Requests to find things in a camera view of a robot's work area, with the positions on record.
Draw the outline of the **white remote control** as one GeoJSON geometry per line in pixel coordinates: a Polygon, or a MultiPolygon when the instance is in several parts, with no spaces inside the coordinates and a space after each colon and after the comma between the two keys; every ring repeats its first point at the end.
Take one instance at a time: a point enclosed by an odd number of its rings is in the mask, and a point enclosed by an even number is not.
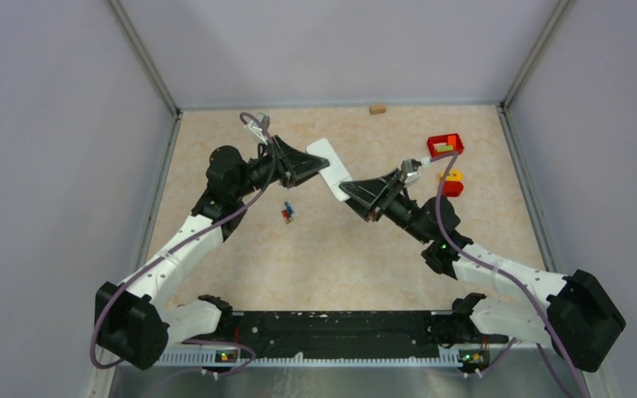
{"type": "Polygon", "coordinates": [[[343,182],[351,182],[353,176],[338,156],[333,145],[326,138],[321,138],[308,145],[306,152],[328,161],[328,166],[321,169],[318,173],[328,186],[332,195],[338,201],[346,202],[349,199],[349,195],[340,188],[340,184],[343,182]]]}

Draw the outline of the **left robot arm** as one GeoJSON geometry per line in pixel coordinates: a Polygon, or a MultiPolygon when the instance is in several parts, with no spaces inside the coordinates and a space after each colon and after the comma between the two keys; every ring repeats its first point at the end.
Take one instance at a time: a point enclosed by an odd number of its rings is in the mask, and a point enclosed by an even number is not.
{"type": "Polygon", "coordinates": [[[258,158],[245,160],[231,145],[209,157],[207,189],[171,239],[143,268],[119,284],[106,282],[95,295],[95,325],[90,338],[90,362],[104,370],[123,362],[147,370],[170,347],[203,344],[203,337],[224,342],[233,329],[226,305],[203,296],[176,308],[165,305],[190,272],[225,243],[275,181],[287,188],[319,175],[339,201],[337,192],[352,176],[333,145],[321,138],[304,151],[281,137],[256,137],[258,158]]]}

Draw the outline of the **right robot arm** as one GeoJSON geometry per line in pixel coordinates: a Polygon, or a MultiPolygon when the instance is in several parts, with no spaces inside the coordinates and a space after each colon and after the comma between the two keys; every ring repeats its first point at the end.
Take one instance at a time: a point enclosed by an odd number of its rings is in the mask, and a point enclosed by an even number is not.
{"type": "Polygon", "coordinates": [[[626,327],[626,321],[598,278],[578,269],[565,275],[530,268],[474,243],[457,230],[450,202],[432,197],[419,205],[405,195],[402,173],[329,183],[332,194],[365,221],[386,217],[426,248],[421,256],[437,274],[480,284],[507,296],[503,302],[470,294],[455,302],[455,335],[474,342],[483,334],[550,344],[581,371],[596,372],[626,327]]]}

